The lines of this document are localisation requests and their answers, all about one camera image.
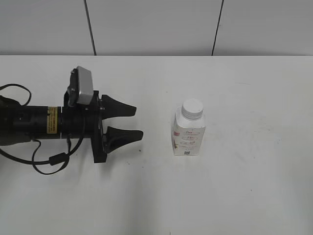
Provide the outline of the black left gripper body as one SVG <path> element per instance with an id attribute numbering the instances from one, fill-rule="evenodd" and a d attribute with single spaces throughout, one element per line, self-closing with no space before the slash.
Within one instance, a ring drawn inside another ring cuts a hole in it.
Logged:
<path id="1" fill-rule="evenodd" d="M 78 139 L 81 136 L 90 139 L 93 161 L 104 163 L 107 160 L 107 153 L 104 150 L 99 100 L 99 91 L 94 91 L 89 105 L 76 104 L 74 107 L 69 107 L 69 94 L 65 93 L 60 133 L 63 139 L 68 135 L 73 139 Z"/>

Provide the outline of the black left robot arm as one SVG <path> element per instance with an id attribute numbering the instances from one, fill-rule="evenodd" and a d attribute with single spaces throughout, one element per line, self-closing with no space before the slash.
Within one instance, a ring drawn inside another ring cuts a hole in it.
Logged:
<path id="1" fill-rule="evenodd" d="M 121 103 L 108 95 L 94 91 L 89 105 L 68 106 L 68 94 L 63 107 L 4 106 L 0 109 L 0 144 L 9 146 L 31 140 L 90 139 L 95 163 L 106 162 L 112 151 L 140 141 L 140 130 L 103 129 L 102 121 L 114 117 L 132 117 L 136 107 Z"/>

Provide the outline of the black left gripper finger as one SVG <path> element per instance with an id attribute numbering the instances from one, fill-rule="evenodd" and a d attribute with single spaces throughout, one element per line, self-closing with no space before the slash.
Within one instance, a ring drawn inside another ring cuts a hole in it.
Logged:
<path id="1" fill-rule="evenodd" d="M 108 95 L 101 97 L 101 118 L 132 117 L 136 114 L 136 107 L 119 102 Z"/>
<path id="2" fill-rule="evenodd" d="M 105 152 L 109 154 L 122 146 L 142 140 L 143 132 L 108 127 L 105 137 Z"/>

